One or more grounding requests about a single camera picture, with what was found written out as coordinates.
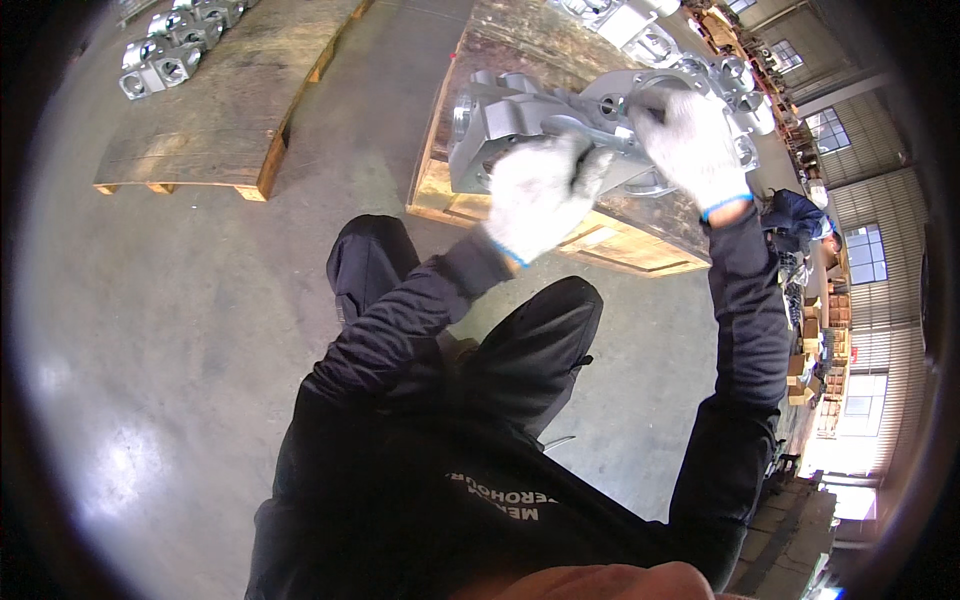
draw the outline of concrete floor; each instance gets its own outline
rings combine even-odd
[[[97,31],[36,135],[16,280],[19,366],[73,518],[151,598],[239,597],[296,389],[338,332],[324,261],[340,227],[399,215],[469,2],[375,2],[297,108],[268,203],[230,188],[90,186],[129,101],[122,37]],[[145,20],[131,27],[145,27]],[[420,252],[460,229],[404,218]],[[549,255],[452,328],[482,338],[548,283],[606,308],[551,456],[666,519],[697,404],[712,391],[707,273],[649,280]]]

